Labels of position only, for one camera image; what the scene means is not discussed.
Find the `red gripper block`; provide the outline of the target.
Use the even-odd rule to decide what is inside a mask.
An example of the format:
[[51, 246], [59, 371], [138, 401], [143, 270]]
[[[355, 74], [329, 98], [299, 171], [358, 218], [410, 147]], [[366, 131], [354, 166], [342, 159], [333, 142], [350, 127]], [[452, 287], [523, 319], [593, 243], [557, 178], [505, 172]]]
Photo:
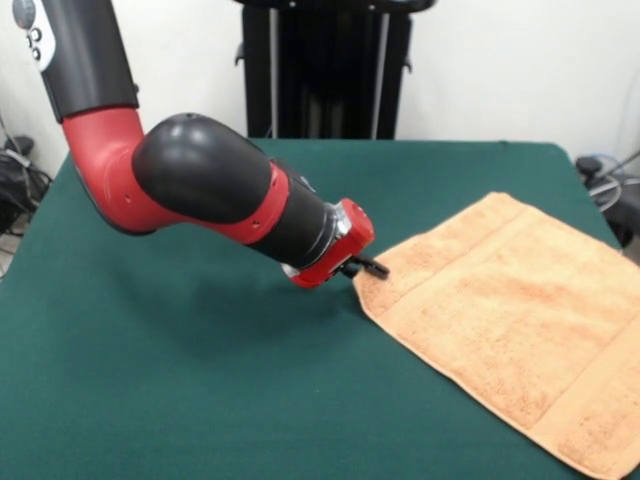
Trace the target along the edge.
[[388, 277], [390, 270], [377, 260], [361, 255], [375, 239], [373, 224], [364, 210], [350, 199], [330, 205], [332, 236], [320, 257], [298, 270], [282, 264], [289, 279], [302, 288], [316, 288], [338, 273], [354, 278], [360, 268], [374, 277]]

